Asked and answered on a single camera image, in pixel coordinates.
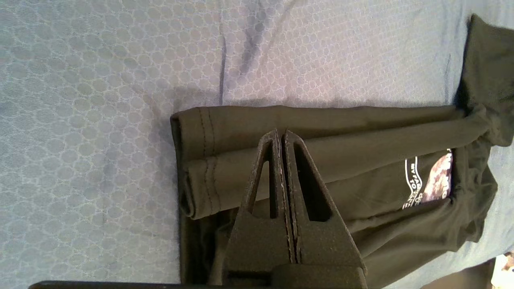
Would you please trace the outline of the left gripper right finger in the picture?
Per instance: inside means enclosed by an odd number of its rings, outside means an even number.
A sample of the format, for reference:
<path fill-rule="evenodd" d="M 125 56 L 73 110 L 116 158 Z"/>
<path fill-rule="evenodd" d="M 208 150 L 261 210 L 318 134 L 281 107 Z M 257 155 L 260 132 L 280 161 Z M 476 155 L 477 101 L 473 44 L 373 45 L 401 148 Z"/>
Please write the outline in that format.
<path fill-rule="evenodd" d="M 294 261 L 301 265 L 364 267 L 305 142 L 288 130 L 283 144 Z"/>

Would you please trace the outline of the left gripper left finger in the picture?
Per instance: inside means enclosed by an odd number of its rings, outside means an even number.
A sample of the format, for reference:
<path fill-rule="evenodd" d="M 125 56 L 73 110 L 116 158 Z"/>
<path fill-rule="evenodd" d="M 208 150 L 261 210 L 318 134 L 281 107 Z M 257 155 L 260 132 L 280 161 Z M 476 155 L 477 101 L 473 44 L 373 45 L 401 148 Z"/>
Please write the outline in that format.
<path fill-rule="evenodd" d="M 269 168 L 269 217 L 253 214 L 263 166 Z M 279 265 L 294 261 L 283 150 L 277 130 L 259 140 L 257 155 L 222 265 L 222 285 L 259 287 L 271 283 Z"/>

